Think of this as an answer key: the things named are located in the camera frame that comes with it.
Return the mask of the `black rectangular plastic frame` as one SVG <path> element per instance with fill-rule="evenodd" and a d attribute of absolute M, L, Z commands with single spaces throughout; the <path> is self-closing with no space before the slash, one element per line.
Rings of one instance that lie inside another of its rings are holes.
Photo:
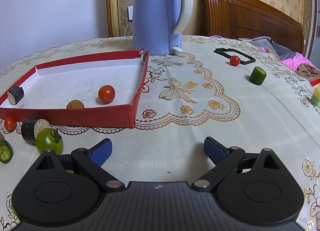
<path fill-rule="evenodd" d="M 242 64 L 242 65 L 248 65 L 251 63 L 255 63 L 255 61 L 256 61 L 255 58 L 253 58 L 253 57 L 251 57 L 251 56 L 249 56 L 239 50 L 236 50 L 234 48 L 216 48 L 214 50 L 214 53 L 219 54 L 219 55 L 221 55 L 225 58 L 228 58 L 228 59 L 231 57 L 231 55 L 229 54 L 230 52 L 234 52 L 234 53 L 245 58 L 245 60 L 240 59 L 240 64 Z"/>

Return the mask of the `green cucumber chunk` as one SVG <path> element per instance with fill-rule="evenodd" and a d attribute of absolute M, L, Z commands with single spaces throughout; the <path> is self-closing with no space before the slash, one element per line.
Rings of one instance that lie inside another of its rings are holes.
<path fill-rule="evenodd" d="M 249 76 L 249 81 L 255 85 L 262 85 L 266 77 L 266 71 L 259 66 L 256 66 Z"/>

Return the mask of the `white wall switch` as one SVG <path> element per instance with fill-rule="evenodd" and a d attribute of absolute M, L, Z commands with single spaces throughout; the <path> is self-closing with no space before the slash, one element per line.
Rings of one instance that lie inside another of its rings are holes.
<path fill-rule="evenodd" d="M 132 21 L 132 19 L 133 19 L 133 6 L 128 6 L 127 12 L 128 12 L 128 20 Z"/>

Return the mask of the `blue electric kettle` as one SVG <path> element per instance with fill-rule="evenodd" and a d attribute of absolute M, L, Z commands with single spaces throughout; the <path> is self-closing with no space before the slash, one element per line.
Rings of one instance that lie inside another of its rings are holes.
<path fill-rule="evenodd" d="M 134 0 L 133 48 L 151 55 L 182 50 L 182 32 L 193 12 L 193 0 Z"/>

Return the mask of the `yellow green corn piece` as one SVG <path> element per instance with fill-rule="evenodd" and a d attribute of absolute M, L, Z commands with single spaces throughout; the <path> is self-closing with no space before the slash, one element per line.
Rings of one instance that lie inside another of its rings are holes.
<path fill-rule="evenodd" d="M 312 97 L 310 98 L 310 103 L 314 106 L 320 106 L 320 85 L 318 84 L 315 88 Z"/>

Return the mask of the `red cherry tomato in box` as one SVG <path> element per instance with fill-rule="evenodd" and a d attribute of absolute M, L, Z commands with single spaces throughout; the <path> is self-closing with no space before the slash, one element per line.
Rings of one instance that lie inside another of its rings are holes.
<path fill-rule="evenodd" d="M 98 91 L 99 100 L 105 104 L 113 102 L 115 96 L 116 91 L 111 85 L 104 85 Z"/>

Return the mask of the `green cucumber slice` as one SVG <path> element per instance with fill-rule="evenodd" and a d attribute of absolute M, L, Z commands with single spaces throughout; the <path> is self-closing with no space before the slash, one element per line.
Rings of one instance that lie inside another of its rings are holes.
<path fill-rule="evenodd" d="M 7 164 L 11 161 L 13 157 L 13 150 L 11 145 L 4 139 L 0 141 L 0 161 Z"/>

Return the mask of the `pink bedding pile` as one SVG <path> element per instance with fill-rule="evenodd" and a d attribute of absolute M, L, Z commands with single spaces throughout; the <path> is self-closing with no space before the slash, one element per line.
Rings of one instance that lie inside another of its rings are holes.
<path fill-rule="evenodd" d="M 299 76 L 310 81 L 312 86 L 319 84 L 319 68 L 301 53 L 272 41 L 270 37 L 245 39 L 245 42 L 260 48 L 264 52 L 272 53 L 276 58 Z"/>

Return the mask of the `small red cherry tomato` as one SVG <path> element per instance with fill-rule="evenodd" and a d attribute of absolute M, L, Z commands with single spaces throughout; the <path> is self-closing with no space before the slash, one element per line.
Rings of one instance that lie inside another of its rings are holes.
<path fill-rule="evenodd" d="M 12 132 L 16 128 L 16 119 L 13 116 L 8 116 L 4 120 L 4 127 L 8 132 Z"/>

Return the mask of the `red cherry tomato by frame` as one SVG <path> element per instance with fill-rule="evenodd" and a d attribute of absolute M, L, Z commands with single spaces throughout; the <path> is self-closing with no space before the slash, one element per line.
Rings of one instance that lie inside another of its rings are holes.
<path fill-rule="evenodd" d="M 229 62 L 232 66 L 238 66 L 240 64 L 240 58 L 237 55 L 233 55 L 229 58 Z"/>

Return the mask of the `gold picture frame moulding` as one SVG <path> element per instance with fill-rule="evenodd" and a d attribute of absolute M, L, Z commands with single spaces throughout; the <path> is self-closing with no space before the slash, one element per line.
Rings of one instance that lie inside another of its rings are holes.
<path fill-rule="evenodd" d="M 120 36 L 119 0 L 105 0 L 107 31 L 109 37 Z"/>

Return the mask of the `green tomato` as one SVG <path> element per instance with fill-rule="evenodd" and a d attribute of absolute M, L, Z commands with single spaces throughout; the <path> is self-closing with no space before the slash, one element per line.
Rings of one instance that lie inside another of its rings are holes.
<path fill-rule="evenodd" d="M 39 153 L 51 149 L 57 155 L 63 151 L 63 140 L 57 129 L 45 128 L 36 137 L 36 148 Z"/>

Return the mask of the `brown kiwi fruit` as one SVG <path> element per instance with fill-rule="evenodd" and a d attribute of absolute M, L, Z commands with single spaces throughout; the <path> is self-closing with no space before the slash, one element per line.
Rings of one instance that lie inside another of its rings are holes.
<path fill-rule="evenodd" d="M 84 104 L 81 101 L 76 99 L 71 100 L 66 106 L 66 109 L 84 109 L 84 108 L 85 108 Z"/>

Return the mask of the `wooden bed headboard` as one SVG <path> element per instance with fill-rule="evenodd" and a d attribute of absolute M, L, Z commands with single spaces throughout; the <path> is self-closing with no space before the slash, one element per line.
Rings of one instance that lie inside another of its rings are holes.
<path fill-rule="evenodd" d="M 303 52 L 302 25 L 260 0 L 204 0 L 200 35 L 225 38 L 267 36 L 296 52 Z"/>

